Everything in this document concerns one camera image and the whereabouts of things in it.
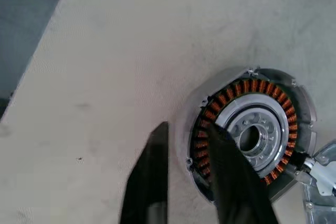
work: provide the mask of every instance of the white surface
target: white surface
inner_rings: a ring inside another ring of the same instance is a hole
[[[335,10],[336,0],[61,0],[1,124],[0,222],[117,223],[149,132],[233,65],[297,76],[322,146],[335,136]],[[298,187],[276,209],[282,223],[305,222]],[[215,219],[172,162],[170,223]]]

